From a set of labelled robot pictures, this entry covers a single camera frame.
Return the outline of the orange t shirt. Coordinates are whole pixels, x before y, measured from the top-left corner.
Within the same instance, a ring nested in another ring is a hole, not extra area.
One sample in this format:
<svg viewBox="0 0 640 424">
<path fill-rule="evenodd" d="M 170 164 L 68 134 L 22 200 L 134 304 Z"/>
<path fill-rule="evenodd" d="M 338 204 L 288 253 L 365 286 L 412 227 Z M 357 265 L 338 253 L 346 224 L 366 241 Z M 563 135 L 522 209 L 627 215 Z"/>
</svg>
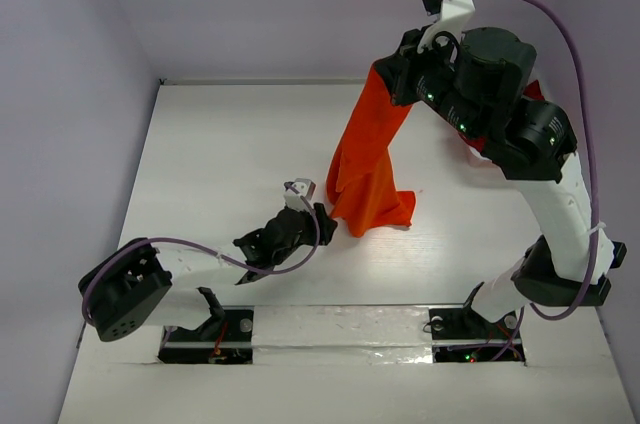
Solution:
<svg viewBox="0 0 640 424">
<path fill-rule="evenodd" d="M 411 226 L 416 195 L 396 188 L 389 151 L 409 111 L 391 103 L 383 78 L 371 68 L 326 178 L 331 217 L 344 220 L 356 238 L 378 227 Z"/>
</svg>

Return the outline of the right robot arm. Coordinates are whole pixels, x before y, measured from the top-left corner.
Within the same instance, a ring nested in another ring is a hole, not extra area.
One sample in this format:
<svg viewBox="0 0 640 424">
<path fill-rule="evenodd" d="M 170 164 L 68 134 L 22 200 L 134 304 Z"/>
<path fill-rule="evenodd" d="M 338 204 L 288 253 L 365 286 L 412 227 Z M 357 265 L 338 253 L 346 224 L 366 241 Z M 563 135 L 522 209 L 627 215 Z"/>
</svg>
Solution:
<svg viewBox="0 0 640 424">
<path fill-rule="evenodd" d="M 478 284 L 460 312 L 462 328 L 482 336 L 528 304 L 597 307 L 606 276 L 623 260 L 592 208 L 577 139 L 558 105 L 525 95 L 536 49 L 512 32 L 476 28 L 456 38 L 439 31 L 420 50 L 425 28 L 406 31 L 396 51 L 375 61 L 394 106 L 422 101 L 461 137 L 479 143 L 523 196 L 541 235 L 509 270 Z"/>
</svg>

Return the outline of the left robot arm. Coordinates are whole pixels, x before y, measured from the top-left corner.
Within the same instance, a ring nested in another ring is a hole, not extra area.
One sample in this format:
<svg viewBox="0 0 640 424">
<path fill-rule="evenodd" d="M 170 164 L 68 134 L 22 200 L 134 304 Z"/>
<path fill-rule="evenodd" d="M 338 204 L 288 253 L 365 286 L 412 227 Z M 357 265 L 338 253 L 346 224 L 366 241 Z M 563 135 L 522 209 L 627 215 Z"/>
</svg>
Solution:
<svg viewBox="0 0 640 424">
<path fill-rule="evenodd" d="M 157 243 L 196 249 L 237 266 L 245 271 L 237 283 L 246 285 L 303 266 L 318 247 L 331 242 L 336 229 L 337 222 L 323 204 L 304 202 L 300 210 L 285 207 L 263 227 L 235 239 L 233 245 L 240 250 L 241 258 L 184 239 L 133 239 L 79 281 L 83 318 L 103 342 L 122 339 L 145 323 L 173 285 L 172 273 L 158 259 Z M 304 246 L 310 248 L 304 262 L 284 270 L 278 268 Z"/>
</svg>

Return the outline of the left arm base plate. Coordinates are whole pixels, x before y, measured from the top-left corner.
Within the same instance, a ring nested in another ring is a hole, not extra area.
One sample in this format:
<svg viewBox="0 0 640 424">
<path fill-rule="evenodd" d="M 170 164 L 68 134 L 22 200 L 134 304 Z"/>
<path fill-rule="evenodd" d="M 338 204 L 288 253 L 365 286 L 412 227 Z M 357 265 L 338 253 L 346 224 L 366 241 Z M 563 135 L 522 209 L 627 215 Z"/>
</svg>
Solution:
<svg viewBox="0 0 640 424">
<path fill-rule="evenodd" d="M 224 321 L 208 337 L 196 330 L 165 328 L 158 359 L 165 364 L 251 364 L 253 321 L 253 308 L 227 308 Z"/>
</svg>

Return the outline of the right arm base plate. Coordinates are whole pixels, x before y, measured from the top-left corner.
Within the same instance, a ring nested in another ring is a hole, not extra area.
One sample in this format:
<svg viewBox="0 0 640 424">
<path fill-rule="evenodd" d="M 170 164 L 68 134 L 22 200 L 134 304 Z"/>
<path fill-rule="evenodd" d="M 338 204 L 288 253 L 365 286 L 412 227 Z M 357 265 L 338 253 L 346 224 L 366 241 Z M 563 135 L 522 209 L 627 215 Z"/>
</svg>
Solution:
<svg viewBox="0 0 640 424">
<path fill-rule="evenodd" d="M 518 312 L 491 323 L 470 309 L 435 307 L 429 309 L 423 331 L 431 337 L 433 361 L 438 364 L 524 363 L 521 324 Z"/>
</svg>

